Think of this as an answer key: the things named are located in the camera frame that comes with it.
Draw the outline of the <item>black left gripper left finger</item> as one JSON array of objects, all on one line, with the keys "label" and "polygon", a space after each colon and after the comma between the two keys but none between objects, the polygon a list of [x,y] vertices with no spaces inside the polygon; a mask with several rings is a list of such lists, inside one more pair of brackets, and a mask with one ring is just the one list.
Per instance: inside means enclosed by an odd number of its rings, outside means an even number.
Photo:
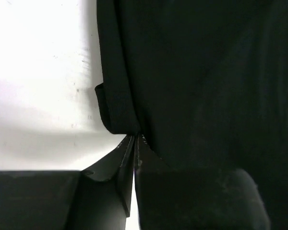
[{"label": "black left gripper left finger", "polygon": [[0,230],[123,230],[134,137],[83,171],[0,171]]}]

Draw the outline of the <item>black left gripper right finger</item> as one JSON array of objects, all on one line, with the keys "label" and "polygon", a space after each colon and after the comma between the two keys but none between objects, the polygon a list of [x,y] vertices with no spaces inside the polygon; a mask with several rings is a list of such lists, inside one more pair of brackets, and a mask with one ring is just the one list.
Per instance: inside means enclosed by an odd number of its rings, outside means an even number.
[{"label": "black left gripper right finger", "polygon": [[143,230],[268,230],[257,186],[242,169],[170,168],[138,136],[135,190]]}]

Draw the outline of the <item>black tank top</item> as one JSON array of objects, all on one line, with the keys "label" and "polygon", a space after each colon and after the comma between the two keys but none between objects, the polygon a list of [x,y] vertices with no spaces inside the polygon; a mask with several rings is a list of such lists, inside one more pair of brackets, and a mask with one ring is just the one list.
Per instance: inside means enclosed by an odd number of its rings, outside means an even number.
[{"label": "black tank top", "polygon": [[242,169],[288,230],[288,0],[99,0],[112,134],[176,171]]}]

